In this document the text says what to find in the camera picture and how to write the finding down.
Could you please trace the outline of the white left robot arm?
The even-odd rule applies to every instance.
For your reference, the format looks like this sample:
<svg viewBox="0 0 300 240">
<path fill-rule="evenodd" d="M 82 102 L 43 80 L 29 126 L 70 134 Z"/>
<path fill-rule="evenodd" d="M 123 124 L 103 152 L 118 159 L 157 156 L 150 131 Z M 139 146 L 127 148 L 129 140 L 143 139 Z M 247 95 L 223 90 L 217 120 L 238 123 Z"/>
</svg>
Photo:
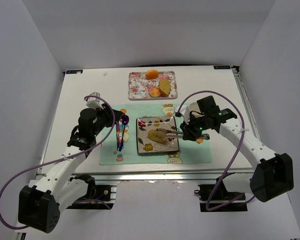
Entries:
<svg viewBox="0 0 300 240">
<path fill-rule="evenodd" d="M 62 161 L 33 186 L 25 186 L 19 193 L 18 222 L 50 233 L 57 225 L 61 213 L 77 199 L 93 195 L 95 179 L 87 174 L 72 177 L 97 144 L 96 137 L 104 129 L 119 122 L 123 112 L 106 104 L 100 108 L 85 108 L 80 112 L 78 124 L 72 129 Z"/>
</svg>

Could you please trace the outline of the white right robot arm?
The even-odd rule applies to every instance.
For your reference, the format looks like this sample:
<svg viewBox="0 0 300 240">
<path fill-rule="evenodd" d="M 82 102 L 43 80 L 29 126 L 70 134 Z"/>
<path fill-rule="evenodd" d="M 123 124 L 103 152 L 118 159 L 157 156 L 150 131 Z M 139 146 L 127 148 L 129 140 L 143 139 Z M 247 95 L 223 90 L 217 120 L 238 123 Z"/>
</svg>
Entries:
<svg viewBox="0 0 300 240">
<path fill-rule="evenodd" d="M 220 109 L 210 95 L 189 106 L 181 104 L 175 115 L 183 118 L 180 129 L 184 141 L 195 141 L 203 131 L 214 130 L 235 146 L 235 155 L 242 154 L 251 165 L 253 173 L 229 172 L 233 156 L 216 180 L 214 192 L 251 194 L 265 203 L 294 188 L 292 158 L 275 152 L 250 133 L 238 109 Z"/>
</svg>

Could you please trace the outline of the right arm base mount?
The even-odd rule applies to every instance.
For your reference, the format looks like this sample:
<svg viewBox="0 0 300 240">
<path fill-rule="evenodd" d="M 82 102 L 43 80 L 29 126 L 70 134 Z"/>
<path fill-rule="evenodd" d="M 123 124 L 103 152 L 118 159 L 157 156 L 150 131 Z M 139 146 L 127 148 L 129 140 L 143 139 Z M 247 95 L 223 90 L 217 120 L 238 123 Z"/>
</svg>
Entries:
<svg viewBox="0 0 300 240">
<path fill-rule="evenodd" d="M 194 194 L 199 198 L 199 206 L 200 206 L 200 211 L 202 213 L 208 212 L 206 209 L 206 203 L 208 201 L 211 191 L 213 190 L 213 187 L 214 184 L 200 184 L 198 185 L 197 189 L 194 190 Z M 234 199 L 239 195 L 240 195 L 239 192 L 222 192 L 218 188 L 209 203 L 209 207 L 214 208 L 218 205 L 221 205 L 223 203 L 226 203 Z M 246 196 L 243 195 L 236 201 L 233 201 L 232 203 L 226 206 L 218 208 L 213 212 L 247 212 L 248 207 L 245 202 L 246 202 Z"/>
</svg>

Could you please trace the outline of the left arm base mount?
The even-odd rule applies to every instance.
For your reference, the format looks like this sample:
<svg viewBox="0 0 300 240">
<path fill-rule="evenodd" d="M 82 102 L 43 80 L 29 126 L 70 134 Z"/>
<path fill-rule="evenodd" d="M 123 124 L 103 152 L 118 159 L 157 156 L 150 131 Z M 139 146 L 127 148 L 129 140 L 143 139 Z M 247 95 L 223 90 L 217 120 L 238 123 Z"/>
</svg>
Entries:
<svg viewBox="0 0 300 240">
<path fill-rule="evenodd" d="M 111 210 L 114 206 L 117 187 L 115 185 L 97 183 L 95 178 L 88 174 L 71 176 L 70 184 L 74 180 L 80 180 L 87 184 L 87 193 L 79 197 L 67 207 L 71 210 Z"/>
</svg>

